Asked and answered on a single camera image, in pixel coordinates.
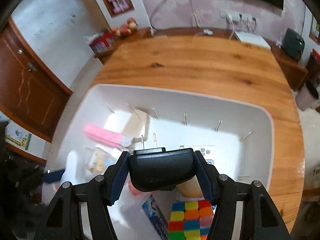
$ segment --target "floral wallpaper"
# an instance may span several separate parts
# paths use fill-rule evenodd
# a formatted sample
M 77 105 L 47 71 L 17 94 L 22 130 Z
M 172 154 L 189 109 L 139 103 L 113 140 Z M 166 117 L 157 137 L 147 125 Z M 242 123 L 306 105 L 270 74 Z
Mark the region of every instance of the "floral wallpaper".
M 149 16 L 161 1 L 143 0 Z M 261 0 L 167 0 L 155 14 L 152 24 L 157 29 L 191 28 L 196 27 L 197 22 L 200 28 L 232 29 L 220 16 L 221 9 L 252 15 L 257 20 L 255 33 L 273 41 L 282 38 L 287 28 L 302 33 L 305 15 L 302 0 L 284 0 L 284 10 Z M 246 30 L 247 26 L 235 23 L 235 29 Z

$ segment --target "blue gripper pad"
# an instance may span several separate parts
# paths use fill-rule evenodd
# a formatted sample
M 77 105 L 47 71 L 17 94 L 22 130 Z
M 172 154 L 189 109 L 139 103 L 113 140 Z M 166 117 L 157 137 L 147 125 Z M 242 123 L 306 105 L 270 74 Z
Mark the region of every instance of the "blue gripper pad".
M 208 200 L 210 203 L 213 202 L 214 197 L 212 195 L 212 183 L 209 180 L 209 177 L 207 173 L 205 172 L 199 157 L 197 154 L 194 152 L 194 156 L 196 159 L 196 177 L 199 182 L 202 194 L 206 200 Z
M 110 204 L 113 205 L 119 198 L 123 189 L 123 186 L 125 184 L 125 180 L 127 179 L 128 173 L 129 173 L 129 167 L 128 167 L 128 157 L 130 154 L 127 152 L 124 156 L 122 163 L 120 164 L 120 167 L 118 168 L 118 171 L 111 182 L 111 193 L 110 193 Z M 117 162 L 115 164 L 114 168 L 117 168 L 119 163 Z

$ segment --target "colorful puzzle cube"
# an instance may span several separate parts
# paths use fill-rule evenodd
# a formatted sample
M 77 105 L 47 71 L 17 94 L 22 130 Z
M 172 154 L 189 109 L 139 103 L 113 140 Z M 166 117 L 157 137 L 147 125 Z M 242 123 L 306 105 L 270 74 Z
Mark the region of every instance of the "colorful puzzle cube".
M 168 235 L 171 240 L 206 240 L 212 219 L 212 206 L 207 200 L 174 203 Z

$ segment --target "door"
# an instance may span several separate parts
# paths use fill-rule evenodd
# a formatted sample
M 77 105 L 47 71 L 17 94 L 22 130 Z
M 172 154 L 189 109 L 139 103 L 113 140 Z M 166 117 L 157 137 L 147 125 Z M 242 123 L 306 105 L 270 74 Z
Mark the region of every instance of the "door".
M 39 67 L 7 25 L 0 33 L 0 110 L 51 142 L 68 96 Z

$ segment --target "red square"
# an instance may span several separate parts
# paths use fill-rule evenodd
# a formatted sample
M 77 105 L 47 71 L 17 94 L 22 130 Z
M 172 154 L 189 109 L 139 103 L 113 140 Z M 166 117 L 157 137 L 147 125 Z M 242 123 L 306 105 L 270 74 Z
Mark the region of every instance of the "red square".
M 183 231 L 183 221 L 170 221 L 168 231 Z
M 207 201 L 206 199 L 204 200 L 199 200 L 198 201 L 198 209 L 204 208 L 204 207 L 211 207 L 211 204 L 209 201 Z

